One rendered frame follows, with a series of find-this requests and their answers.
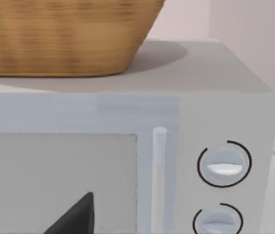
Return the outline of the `pale microwave knob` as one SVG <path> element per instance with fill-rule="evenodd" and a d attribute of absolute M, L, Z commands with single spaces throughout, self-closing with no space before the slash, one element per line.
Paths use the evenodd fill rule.
<path fill-rule="evenodd" d="M 227 208 L 205 210 L 199 215 L 197 229 L 200 234 L 236 234 L 239 219 Z"/>
<path fill-rule="evenodd" d="M 210 150 L 204 159 L 207 176 L 218 185 L 232 184 L 240 180 L 247 169 L 244 152 L 232 146 Z"/>

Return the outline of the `pale microwave oven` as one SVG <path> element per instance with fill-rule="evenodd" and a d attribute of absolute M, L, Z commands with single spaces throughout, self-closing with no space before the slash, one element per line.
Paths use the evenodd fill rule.
<path fill-rule="evenodd" d="M 258 234 L 275 138 L 275 93 L 215 40 L 146 41 L 130 69 L 100 78 L 0 78 L 0 93 L 173 95 L 179 98 L 173 229 L 200 234 L 199 215 L 227 208 L 236 234 Z M 244 176 L 218 185 L 204 159 L 221 146 L 247 157 Z"/>

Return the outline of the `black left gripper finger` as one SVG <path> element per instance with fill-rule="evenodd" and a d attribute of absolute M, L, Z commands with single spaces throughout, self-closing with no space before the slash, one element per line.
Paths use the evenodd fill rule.
<path fill-rule="evenodd" d="M 94 194 L 86 193 L 43 234 L 94 234 Z"/>

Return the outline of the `pale blue microwave door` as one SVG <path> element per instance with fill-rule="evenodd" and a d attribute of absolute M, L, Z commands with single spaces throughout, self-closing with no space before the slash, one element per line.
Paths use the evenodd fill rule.
<path fill-rule="evenodd" d="M 0 93 L 0 234 L 43 234 L 86 193 L 94 234 L 152 234 L 152 133 L 167 129 L 164 233 L 173 229 L 179 98 Z"/>

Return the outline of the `woven wicker basket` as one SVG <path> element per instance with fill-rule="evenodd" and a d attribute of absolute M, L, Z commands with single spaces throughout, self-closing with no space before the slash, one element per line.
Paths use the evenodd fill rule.
<path fill-rule="evenodd" d="M 0 0 L 0 77 L 127 70 L 165 0 Z"/>

